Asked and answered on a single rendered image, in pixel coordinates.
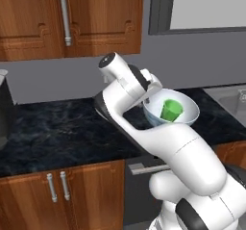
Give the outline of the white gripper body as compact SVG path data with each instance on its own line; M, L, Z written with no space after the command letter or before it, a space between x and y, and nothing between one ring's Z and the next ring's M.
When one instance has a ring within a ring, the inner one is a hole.
M141 100L144 101L145 99L159 92L162 89L162 84L160 80L148 69L141 69L140 72L144 76L144 78L149 82L146 93L141 97Z

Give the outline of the green cup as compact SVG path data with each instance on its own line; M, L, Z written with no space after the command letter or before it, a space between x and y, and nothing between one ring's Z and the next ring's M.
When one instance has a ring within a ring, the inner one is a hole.
M160 117L167 121L175 121L182 113L184 108L182 104L173 99L166 99L163 102Z

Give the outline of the white bowl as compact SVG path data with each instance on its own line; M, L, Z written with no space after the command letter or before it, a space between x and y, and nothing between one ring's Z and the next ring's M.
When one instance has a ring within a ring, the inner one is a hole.
M198 119L200 109L189 96L173 89L162 89L143 101L143 112L152 126L168 123L168 120L160 117L163 103L168 99L178 101L183 107L183 112L175 119L175 123L191 126Z

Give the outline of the grey sink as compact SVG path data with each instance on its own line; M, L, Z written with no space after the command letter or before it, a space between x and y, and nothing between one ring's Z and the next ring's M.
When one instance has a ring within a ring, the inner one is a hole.
M205 93L246 127L246 85L205 89Z

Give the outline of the wooden upper cupboard door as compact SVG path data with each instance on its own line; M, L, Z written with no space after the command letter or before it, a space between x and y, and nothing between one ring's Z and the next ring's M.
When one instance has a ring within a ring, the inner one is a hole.
M67 1L72 36L67 57L140 52L143 0Z
M63 56L58 0L0 0L0 62Z

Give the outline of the wooden cupboard door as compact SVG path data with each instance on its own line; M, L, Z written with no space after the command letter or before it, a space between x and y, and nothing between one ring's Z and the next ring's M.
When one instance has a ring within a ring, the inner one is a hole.
M214 150L223 163L246 169L246 141L217 144Z
M0 0L0 62L63 56L58 0Z
M61 202L52 201L47 174L0 179L0 230L67 230Z
M67 1L72 36L67 57L140 52L143 0Z
M63 169L70 193L64 199L73 230L122 230L125 162Z

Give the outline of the wooden lower cupboard door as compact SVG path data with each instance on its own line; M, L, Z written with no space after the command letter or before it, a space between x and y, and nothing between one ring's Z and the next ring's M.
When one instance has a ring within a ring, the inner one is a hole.
M73 230L122 230L125 162L63 169L70 193L64 199Z
M0 230L67 230L61 202L52 201L47 174L0 179Z
M217 144L214 150L223 163L246 169L246 141Z

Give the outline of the dark grey dishwasher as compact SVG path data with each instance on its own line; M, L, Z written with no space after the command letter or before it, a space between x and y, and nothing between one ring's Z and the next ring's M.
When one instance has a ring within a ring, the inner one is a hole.
M165 165L165 162L152 155L126 160L123 230L146 230L161 208L161 201L149 191L149 180L154 173L135 176L128 173L128 165L138 163L145 166Z

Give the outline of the dark grey kettle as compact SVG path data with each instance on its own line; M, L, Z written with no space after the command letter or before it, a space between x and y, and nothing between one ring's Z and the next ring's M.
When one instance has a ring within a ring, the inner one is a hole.
M15 116L15 104L7 81L8 71L0 69L0 150L8 142Z

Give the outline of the grey window frame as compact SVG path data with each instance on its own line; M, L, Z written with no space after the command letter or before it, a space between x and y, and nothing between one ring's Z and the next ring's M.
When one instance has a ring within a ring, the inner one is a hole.
M246 32L246 26L172 29L173 3L174 0L151 0L148 28L150 36Z

